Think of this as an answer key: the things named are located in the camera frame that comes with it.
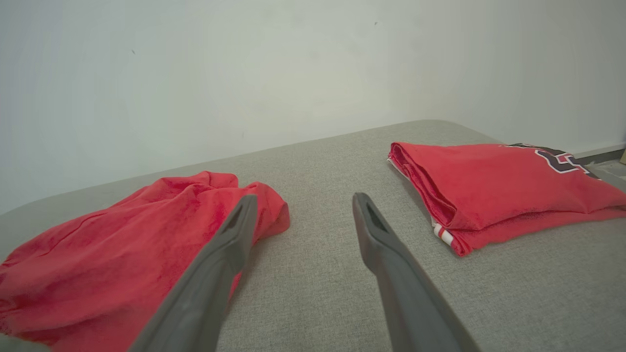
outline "red cloth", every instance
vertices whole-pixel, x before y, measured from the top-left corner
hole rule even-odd
[[[389,159],[459,256],[549,227],[626,217],[626,194],[560,150],[393,143]]]
[[[0,266],[0,331],[53,351],[126,351],[241,197],[257,195],[253,243],[289,227],[276,191],[237,183],[160,179],[23,244]]]

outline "red fabric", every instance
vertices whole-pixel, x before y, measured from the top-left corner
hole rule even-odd
[[[389,158],[454,237],[459,256],[549,227],[626,217],[626,194],[570,154],[556,151],[557,167],[571,169],[561,173],[539,154],[544,149],[523,146],[393,143]]]
[[[269,186],[201,172],[43,232],[0,266],[0,331],[53,351],[126,351],[247,194],[258,202],[253,243],[289,227],[287,204]]]

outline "clothing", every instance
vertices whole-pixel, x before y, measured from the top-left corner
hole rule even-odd
[[[626,217],[626,194],[560,150],[393,143],[389,160],[421,195],[435,234],[459,256],[549,227]]]
[[[257,195],[253,243],[289,227],[276,191],[237,184],[160,179],[23,244],[0,266],[0,331],[53,351],[125,351],[242,196]]]

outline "folded red shirt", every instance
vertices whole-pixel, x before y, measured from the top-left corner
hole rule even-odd
[[[237,183],[160,179],[23,244],[0,266],[0,332],[53,351],[126,351],[241,197],[257,195],[253,243],[289,227],[276,191]]]
[[[435,234],[459,256],[549,227],[626,217],[626,194],[561,150],[393,143],[389,161],[421,195]]]

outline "red garment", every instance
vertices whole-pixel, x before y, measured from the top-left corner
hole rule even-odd
[[[23,244],[0,266],[0,331],[53,351],[126,351],[241,197],[257,195],[253,243],[289,227],[276,191],[237,183],[160,179]]]
[[[560,150],[393,143],[389,159],[459,256],[549,227],[626,217],[626,194]]]

